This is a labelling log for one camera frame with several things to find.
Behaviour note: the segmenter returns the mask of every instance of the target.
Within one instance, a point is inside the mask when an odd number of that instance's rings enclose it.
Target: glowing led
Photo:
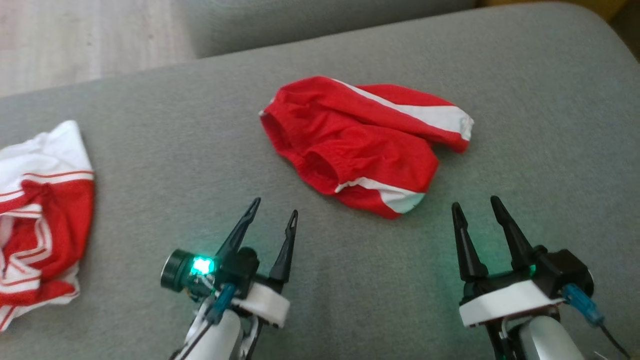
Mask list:
[[[214,270],[213,259],[209,258],[195,258],[193,265],[191,265],[191,272],[194,274],[209,274]]]

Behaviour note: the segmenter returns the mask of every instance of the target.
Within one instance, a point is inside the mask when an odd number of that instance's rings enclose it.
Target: black cable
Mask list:
[[[631,359],[631,355],[629,355],[629,353],[625,350],[625,348],[623,348],[622,345],[620,345],[616,341],[616,339],[613,338],[613,336],[611,335],[609,330],[607,330],[607,327],[603,323],[601,323],[599,326],[600,326],[602,332],[604,332],[604,336],[606,336],[607,339],[609,339],[609,341],[611,341],[613,346],[615,346],[618,349],[618,351],[620,351],[627,359]]]

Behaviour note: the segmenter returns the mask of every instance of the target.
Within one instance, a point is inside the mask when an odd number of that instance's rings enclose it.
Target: folded red and white clothing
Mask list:
[[[93,211],[93,169],[78,126],[0,150],[0,331],[79,295]]]
[[[276,151],[305,182],[385,218],[406,213],[424,197],[438,167],[431,144],[464,152],[474,123],[434,95],[324,77],[283,86],[260,119]]]

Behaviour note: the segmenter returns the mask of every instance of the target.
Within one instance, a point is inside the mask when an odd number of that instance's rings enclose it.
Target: gray fabric surface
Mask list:
[[[322,74],[439,95],[476,121],[465,154],[438,149],[424,201],[389,221],[306,186],[257,113],[277,88]],[[0,99],[0,146],[76,119],[97,171],[81,296],[0,335],[0,357],[166,359],[191,304],[163,290],[176,247],[213,253],[254,196],[246,244],[266,271],[300,211],[287,326],[256,359],[489,359],[484,329],[458,316],[451,203],[491,272],[509,268],[489,196],[535,245],[591,269],[610,330],[639,349],[638,64],[606,23],[567,4],[525,4],[230,54],[124,78]],[[576,311],[582,351],[612,354]]]
[[[476,0],[181,0],[200,58],[471,9]]]

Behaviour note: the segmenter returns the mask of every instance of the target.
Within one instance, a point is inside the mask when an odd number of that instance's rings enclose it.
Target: light wood floor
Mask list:
[[[0,0],[0,97],[195,59],[180,0]]]

